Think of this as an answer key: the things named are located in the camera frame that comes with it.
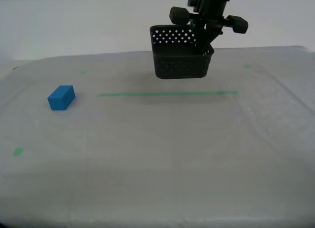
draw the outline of table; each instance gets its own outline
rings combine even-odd
[[[217,49],[202,79],[156,78],[151,52],[21,66],[0,79],[0,221],[310,227],[314,83],[302,47]],[[59,85],[76,99],[51,111]]]

